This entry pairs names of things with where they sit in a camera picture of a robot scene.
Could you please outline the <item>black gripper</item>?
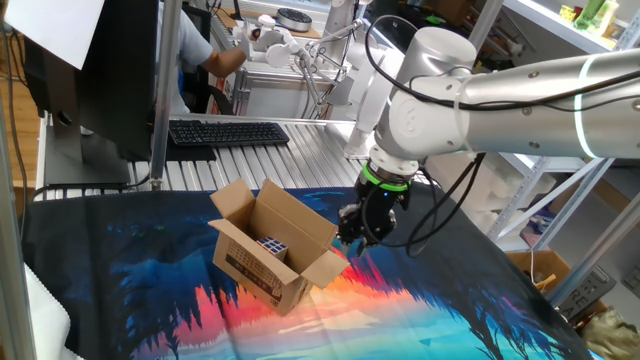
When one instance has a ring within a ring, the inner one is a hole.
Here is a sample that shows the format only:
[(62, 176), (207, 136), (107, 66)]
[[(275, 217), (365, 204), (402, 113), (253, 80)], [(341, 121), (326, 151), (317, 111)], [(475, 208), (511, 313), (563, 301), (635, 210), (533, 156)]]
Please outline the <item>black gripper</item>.
[(361, 257), (368, 246), (382, 245), (383, 240), (397, 228), (393, 208), (400, 205), (407, 210), (410, 202), (409, 183), (397, 186), (392, 183), (357, 180), (354, 186), (356, 200), (338, 210), (337, 238), (341, 252), (347, 254), (351, 245), (359, 243), (356, 256)]

